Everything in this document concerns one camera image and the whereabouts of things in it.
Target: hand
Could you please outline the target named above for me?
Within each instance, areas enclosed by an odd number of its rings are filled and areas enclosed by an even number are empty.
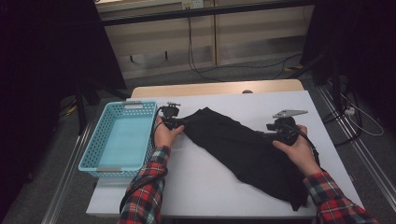
[[[303,125],[297,125],[300,130],[307,134],[307,129]],[[315,158],[312,155],[311,146],[309,146],[308,142],[299,135],[297,141],[292,145],[288,146],[279,141],[273,142],[274,147],[285,152],[290,160],[297,165],[300,171],[305,176],[314,175],[321,172],[320,167],[315,162]]]
[[[170,131],[164,124],[161,117],[156,118],[157,129],[154,133],[154,144],[155,147],[167,146],[172,147],[175,143],[177,136],[183,132],[184,125]]]

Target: plaid sleeve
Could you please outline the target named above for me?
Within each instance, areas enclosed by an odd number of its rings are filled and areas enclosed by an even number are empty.
[[[150,160],[131,181],[127,191],[139,183],[163,174],[170,151],[169,147],[155,147]],[[164,179],[159,178],[136,190],[123,207],[119,223],[161,223],[160,209],[163,202],[164,184]]]
[[[320,223],[378,223],[363,208],[350,201],[326,172],[304,180]]]

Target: blue plastic basket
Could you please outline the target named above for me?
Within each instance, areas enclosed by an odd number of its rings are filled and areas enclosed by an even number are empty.
[[[149,159],[154,101],[106,105],[78,169],[95,177],[135,176]]]

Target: black cloth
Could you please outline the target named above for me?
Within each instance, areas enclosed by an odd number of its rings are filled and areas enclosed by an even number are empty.
[[[262,136],[209,108],[184,118],[184,133],[230,169],[240,181],[280,200],[297,211],[306,205],[304,175],[288,156],[265,143]]]

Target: table surface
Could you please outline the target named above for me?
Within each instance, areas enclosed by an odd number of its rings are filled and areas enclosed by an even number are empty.
[[[309,130],[315,130],[309,137],[317,146],[323,168],[332,174],[347,197],[361,205],[361,200],[320,121],[318,112],[300,81],[254,81],[188,86],[137,88],[132,100],[149,98],[156,100],[158,105],[164,105],[168,101],[181,103],[181,118],[208,106],[253,130],[264,132],[267,132],[264,130],[265,124],[274,122],[272,115],[276,112],[283,109],[308,110],[308,114],[295,117],[296,121],[307,126]],[[287,86],[290,86],[292,91],[287,91]],[[256,93],[240,94],[247,88]],[[191,92],[199,95],[183,96]],[[314,217],[316,214],[316,208],[310,199],[307,207],[293,212],[288,203],[239,182],[227,168],[184,134],[177,139],[173,147],[168,169],[163,193],[163,217],[293,218]],[[120,199],[129,182],[130,178],[100,178],[87,213],[99,217],[116,217]]]

